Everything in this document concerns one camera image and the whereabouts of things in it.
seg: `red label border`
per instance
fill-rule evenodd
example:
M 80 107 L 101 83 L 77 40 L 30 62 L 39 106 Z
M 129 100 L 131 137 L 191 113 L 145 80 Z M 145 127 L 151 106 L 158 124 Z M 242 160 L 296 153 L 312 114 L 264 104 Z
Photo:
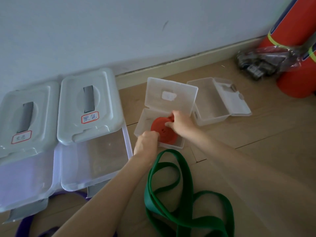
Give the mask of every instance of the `red label border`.
M 97 118 L 97 119 L 92 120 L 92 121 L 88 121 L 88 122 L 85 122 L 85 123 L 83 123 L 83 122 L 82 122 L 82 117 L 84 117 L 84 116 L 88 116 L 88 115 L 91 115 L 91 114 L 96 113 L 96 112 L 98 113 L 98 118 Z M 90 122 L 96 121 L 96 120 L 98 120 L 99 118 L 100 118 L 99 112 L 98 112 L 98 111 L 94 111 L 94 112 L 91 112 L 91 113 L 89 113 L 89 114 L 85 114 L 85 115 L 81 116 L 81 124 L 87 124 L 87 123 L 90 123 Z
M 32 138 L 32 131 L 24 131 L 24 132 L 21 132 L 21 133 L 15 134 L 14 136 L 16 136 L 16 135 L 20 135 L 20 134 L 23 134 L 23 133 L 26 133 L 26 132 L 31 132 L 31 135 L 30 135 L 30 138 L 29 138 L 29 139 L 31 139 L 31 138 Z M 14 138 L 14 136 L 12 136 L 11 145 L 14 145 L 14 144 L 21 143 L 21 142 L 23 142 L 23 141 L 28 141 L 28 140 L 29 140 L 29 139 L 26 139 L 26 140 L 22 140 L 22 141 L 19 141 L 19 142 L 16 142 L 16 143 L 12 143 L 12 142 L 13 142 L 13 138 Z

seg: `forearm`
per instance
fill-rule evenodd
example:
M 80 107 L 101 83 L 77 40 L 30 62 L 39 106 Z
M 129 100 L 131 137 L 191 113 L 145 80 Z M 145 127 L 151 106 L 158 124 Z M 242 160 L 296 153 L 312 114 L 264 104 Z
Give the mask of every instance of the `forearm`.
M 133 156 L 119 173 L 54 235 L 112 237 L 128 201 L 150 163 Z
M 186 138 L 202 150 L 245 203 L 275 233 L 309 236 L 314 231 L 315 194 L 291 177 L 209 137 Z

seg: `plastic bag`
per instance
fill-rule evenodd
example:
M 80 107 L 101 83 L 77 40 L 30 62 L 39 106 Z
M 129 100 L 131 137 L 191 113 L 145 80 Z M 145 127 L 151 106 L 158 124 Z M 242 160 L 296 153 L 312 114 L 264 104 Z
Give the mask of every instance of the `plastic bag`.
M 239 51 L 236 63 L 254 80 L 291 71 L 301 66 L 299 48 L 262 47 L 248 51 Z

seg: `green resistance band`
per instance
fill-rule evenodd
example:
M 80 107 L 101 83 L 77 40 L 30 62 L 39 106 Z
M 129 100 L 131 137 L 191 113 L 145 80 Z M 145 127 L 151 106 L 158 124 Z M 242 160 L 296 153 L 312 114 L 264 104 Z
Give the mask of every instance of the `green resistance band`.
M 179 168 L 176 164 L 171 162 L 160 162 L 159 160 L 161 156 L 165 152 L 172 153 L 180 166 L 183 178 L 183 190 L 180 198 L 180 203 L 178 208 L 173 211 L 169 212 L 167 208 L 163 205 L 163 203 L 157 198 L 157 194 L 169 191 L 176 187 L 180 182 L 181 173 Z M 153 175 L 165 168 L 165 167 L 172 167 L 178 173 L 178 179 L 164 187 L 160 187 L 155 191 L 152 190 L 151 182 Z M 192 212 L 193 212 L 193 203 L 202 195 L 204 194 L 213 194 L 219 197 L 220 201 L 223 204 L 225 215 L 226 215 L 226 224 L 215 216 L 202 216 L 196 219 L 192 219 Z M 157 156 L 157 159 L 149 171 L 148 181 L 145 188 L 145 205 L 146 205 L 146 214 L 156 228 L 156 230 L 164 237 L 171 237 L 171 236 L 180 236 L 180 237 L 189 237 L 191 233 L 191 228 L 209 228 L 211 232 L 208 233 L 207 237 L 233 237 L 235 231 L 235 223 L 234 223 L 234 213 L 233 208 L 229 202 L 229 200 L 222 194 L 216 193 L 213 191 L 199 191 L 197 193 L 193 193 L 193 181 L 189 166 L 184 159 L 184 157 L 176 150 L 167 149 L 160 152 Z M 169 225 L 165 222 L 161 221 L 154 217 L 153 213 L 161 215 L 166 219 L 174 222 L 177 224 L 177 231 L 174 231 Z

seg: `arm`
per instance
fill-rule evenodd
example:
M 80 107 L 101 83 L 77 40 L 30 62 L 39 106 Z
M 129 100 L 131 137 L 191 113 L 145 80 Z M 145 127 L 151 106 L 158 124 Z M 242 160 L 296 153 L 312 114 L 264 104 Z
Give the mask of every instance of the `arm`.
M 316 194 L 295 179 L 217 141 L 173 111 L 172 127 L 203 151 L 239 197 L 279 236 L 313 236 Z
M 112 237 L 136 186 L 156 159 L 158 137 L 155 131 L 146 131 L 140 135 L 134 156 L 54 237 Z

